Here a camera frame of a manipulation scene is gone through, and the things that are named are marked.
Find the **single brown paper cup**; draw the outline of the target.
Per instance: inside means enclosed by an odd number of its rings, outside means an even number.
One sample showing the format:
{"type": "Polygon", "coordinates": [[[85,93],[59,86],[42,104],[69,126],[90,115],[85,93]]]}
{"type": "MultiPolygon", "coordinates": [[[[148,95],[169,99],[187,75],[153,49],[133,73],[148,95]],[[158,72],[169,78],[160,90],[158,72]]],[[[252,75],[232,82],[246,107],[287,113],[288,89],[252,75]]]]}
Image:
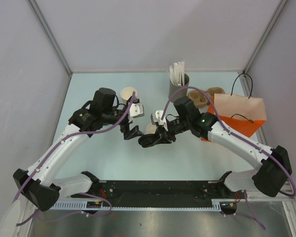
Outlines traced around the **single brown paper cup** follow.
{"type": "Polygon", "coordinates": [[[157,130],[157,126],[155,124],[148,124],[146,127],[146,134],[154,134],[157,130]]]}

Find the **orange paper bag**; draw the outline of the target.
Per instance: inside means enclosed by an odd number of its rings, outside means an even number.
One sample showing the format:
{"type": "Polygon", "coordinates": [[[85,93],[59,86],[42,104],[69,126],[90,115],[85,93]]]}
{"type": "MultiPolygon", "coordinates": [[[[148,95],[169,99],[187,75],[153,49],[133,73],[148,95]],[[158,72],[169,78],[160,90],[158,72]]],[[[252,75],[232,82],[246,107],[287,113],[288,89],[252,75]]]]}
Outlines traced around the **orange paper bag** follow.
{"type": "Polygon", "coordinates": [[[264,100],[249,96],[214,93],[207,112],[218,112],[222,121],[241,134],[251,137],[267,120],[264,100]]]}

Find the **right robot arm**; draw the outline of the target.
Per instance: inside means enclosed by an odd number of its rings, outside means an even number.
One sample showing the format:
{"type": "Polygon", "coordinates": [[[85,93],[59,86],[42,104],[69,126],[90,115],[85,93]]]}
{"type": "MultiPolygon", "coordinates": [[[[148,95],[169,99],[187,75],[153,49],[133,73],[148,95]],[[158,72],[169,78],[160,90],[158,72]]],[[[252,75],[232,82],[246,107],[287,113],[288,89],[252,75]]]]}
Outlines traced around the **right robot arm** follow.
{"type": "Polygon", "coordinates": [[[282,194],[284,184],[290,179],[292,167],[288,151],[256,143],[227,125],[220,116],[201,113],[186,96],[175,102],[178,116],[166,119],[163,110],[151,114],[151,122],[156,124],[153,145],[171,144],[177,134],[190,131],[198,138],[217,143],[246,161],[251,169],[229,171],[218,185],[218,193],[223,198],[231,197],[235,191],[256,189],[269,197],[282,194]]]}

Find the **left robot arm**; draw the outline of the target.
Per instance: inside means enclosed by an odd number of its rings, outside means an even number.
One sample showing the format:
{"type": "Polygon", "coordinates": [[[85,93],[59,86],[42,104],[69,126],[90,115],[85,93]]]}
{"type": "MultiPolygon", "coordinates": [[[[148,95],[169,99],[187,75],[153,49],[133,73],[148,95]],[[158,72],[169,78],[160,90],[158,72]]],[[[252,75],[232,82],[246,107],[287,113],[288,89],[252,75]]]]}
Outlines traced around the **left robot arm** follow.
{"type": "Polygon", "coordinates": [[[88,171],[76,176],[56,179],[57,173],[72,154],[93,135],[107,133],[119,126],[123,138],[130,140],[142,133],[138,126],[129,125],[136,117],[144,115],[143,105],[132,92],[119,108],[119,100],[112,89],[101,87],[95,91],[92,100],[85,102],[68,120],[68,125],[55,143],[26,170],[17,169],[13,174],[18,191],[14,197],[25,197],[39,211],[49,210],[59,198],[72,195],[98,194],[99,179],[88,171]]]}

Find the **stack of brown paper cups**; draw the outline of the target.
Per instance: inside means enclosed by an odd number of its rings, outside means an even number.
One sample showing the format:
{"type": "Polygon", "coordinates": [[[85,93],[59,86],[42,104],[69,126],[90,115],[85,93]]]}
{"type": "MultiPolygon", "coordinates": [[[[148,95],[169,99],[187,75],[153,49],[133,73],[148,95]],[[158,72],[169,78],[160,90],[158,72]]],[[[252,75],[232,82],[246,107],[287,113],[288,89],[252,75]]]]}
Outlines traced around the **stack of brown paper cups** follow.
{"type": "Polygon", "coordinates": [[[122,99],[122,104],[126,105],[127,101],[130,97],[132,97],[133,92],[135,93],[135,98],[138,99],[138,92],[135,88],[133,87],[126,87],[123,88],[120,92],[120,97],[122,99]]]}

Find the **remaining cardboard cup carrier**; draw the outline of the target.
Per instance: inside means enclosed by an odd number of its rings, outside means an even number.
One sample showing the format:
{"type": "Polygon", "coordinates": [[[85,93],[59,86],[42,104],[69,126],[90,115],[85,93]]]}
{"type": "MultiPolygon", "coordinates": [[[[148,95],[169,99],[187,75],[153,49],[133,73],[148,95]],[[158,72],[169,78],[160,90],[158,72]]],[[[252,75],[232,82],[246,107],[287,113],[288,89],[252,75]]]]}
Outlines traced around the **remaining cardboard cup carrier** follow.
{"type": "MultiPolygon", "coordinates": [[[[221,87],[211,87],[211,88],[208,88],[205,92],[210,99],[213,99],[215,94],[225,93],[225,91],[221,87]]],[[[207,97],[203,93],[197,90],[190,91],[188,93],[188,98],[193,101],[196,108],[203,108],[206,105],[210,104],[207,97]]]]}

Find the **grey cylindrical holder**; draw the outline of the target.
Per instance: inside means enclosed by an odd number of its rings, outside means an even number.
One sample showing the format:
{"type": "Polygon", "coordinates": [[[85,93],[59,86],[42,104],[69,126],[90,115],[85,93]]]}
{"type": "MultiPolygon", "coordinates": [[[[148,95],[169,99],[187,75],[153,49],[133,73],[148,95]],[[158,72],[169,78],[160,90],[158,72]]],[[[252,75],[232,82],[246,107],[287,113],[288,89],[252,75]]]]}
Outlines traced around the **grey cylindrical holder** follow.
{"type": "Polygon", "coordinates": [[[168,98],[171,99],[172,96],[173,99],[171,101],[175,101],[178,98],[184,97],[187,95],[187,87],[189,86],[189,76],[185,74],[185,84],[183,86],[179,85],[174,85],[171,81],[169,81],[169,93],[168,93],[168,98]]]}

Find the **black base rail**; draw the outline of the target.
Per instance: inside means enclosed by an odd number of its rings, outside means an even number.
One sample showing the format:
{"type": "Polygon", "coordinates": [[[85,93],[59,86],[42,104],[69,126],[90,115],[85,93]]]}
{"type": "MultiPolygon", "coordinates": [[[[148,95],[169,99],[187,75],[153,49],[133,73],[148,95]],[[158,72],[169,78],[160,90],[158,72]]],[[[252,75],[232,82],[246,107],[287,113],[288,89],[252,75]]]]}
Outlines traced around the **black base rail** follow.
{"type": "Polygon", "coordinates": [[[209,181],[99,181],[87,192],[105,197],[113,207],[197,208],[211,207],[213,199],[244,199],[222,182],[209,181]]]}

